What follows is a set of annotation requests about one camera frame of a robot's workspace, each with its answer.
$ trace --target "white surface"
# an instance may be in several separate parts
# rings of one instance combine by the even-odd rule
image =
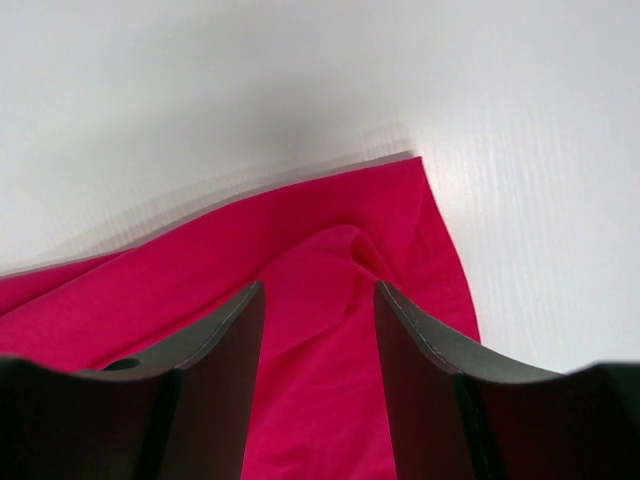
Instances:
[[[487,345],[558,370],[640,359],[637,2],[0,12],[0,272],[116,248],[408,132]]]

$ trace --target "red fabric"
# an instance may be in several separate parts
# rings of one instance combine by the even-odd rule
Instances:
[[[0,352],[99,368],[261,279],[266,323],[243,478],[392,479],[378,278],[478,340],[420,159],[275,190],[124,253],[0,280]]]

